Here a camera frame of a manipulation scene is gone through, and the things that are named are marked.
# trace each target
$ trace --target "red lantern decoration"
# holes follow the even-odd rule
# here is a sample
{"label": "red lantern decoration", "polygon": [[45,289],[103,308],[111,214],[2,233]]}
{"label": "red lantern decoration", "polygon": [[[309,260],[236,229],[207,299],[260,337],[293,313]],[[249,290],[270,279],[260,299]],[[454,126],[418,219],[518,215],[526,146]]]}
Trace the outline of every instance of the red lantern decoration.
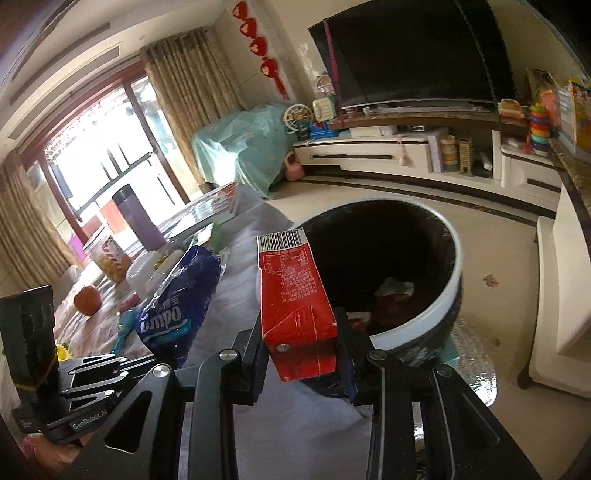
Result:
{"label": "red lantern decoration", "polygon": [[240,33],[245,37],[255,38],[256,37],[256,19],[247,18],[244,23],[240,26]]}
{"label": "red lantern decoration", "polygon": [[266,59],[263,63],[261,63],[261,73],[265,77],[275,80],[277,92],[279,92],[279,94],[285,100],[290,99],[289,95],[287,94],[287,90],[285,89],[285,85],[283,85],[283,82],[279,77],[279,64],[277,63],[276,59]]}
{"label": "red lantern decoration", "polygon": [[248,18],[248,5],[246,2],[238,2],[232,10],[232,15],[238,20],[246,20]]}
{"label": "red lantern decoration", "polygon": [[267,39],[265,37],[257,37],[251,42],[251,46],[249,48],[251,52],[253,52],[257,57],[265,57],[267,55],[269,45],[267,44]]}

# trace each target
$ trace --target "dark thermos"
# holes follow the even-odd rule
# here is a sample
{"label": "dark thermos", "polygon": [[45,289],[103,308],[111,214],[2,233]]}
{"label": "dark thermos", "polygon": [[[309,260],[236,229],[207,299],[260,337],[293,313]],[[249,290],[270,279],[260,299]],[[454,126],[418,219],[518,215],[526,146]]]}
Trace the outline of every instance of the dark thermos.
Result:
{"label": "dark thermos", "polygon": [[164,246],[166,243],[164,236],[146,213],[131,185],[118,190],[113,195],[113,201],[148,252],[159,250]]}

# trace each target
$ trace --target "curtain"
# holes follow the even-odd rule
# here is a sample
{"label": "curtain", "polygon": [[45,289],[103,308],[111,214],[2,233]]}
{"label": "curtain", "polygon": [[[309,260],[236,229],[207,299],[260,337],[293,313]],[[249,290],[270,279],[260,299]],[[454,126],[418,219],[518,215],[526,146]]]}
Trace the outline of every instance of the curtain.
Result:
{"label": "curtain", "polygon": [[148,45],[140,55],[178,147],[202,185],[191,137],[215,120],[242,110],[236,92],[202,29]]}
{"label": "curtain", "polygon": [[79,264],[41,209],[16,151],[0,166],[0,260],[22,290],[51,285]]}

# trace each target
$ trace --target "cardboard box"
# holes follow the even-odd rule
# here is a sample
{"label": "cardboard box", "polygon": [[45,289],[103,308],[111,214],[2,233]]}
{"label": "cardboard box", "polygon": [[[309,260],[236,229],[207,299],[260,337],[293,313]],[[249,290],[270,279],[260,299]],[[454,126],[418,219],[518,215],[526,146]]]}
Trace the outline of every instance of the cardboard box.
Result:
{"label": "cardboard box", "polygon": [[281,381],[335,371],[336,321],[303,229],[258,237],[261,327]]}

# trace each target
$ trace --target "black tv screen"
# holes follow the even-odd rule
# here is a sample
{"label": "black tv screen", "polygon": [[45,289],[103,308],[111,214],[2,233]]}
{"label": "black tv screen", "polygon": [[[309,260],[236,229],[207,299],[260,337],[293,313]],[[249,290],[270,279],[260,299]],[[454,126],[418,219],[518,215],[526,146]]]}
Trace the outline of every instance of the black tv screen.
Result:
{"label": "black tv screen", "polygon": [[[328,25],[342,107],[515,97],[505,44],[486,0],[371,0],[329,18]],[[310,33],[332,74],[323,23]]]}

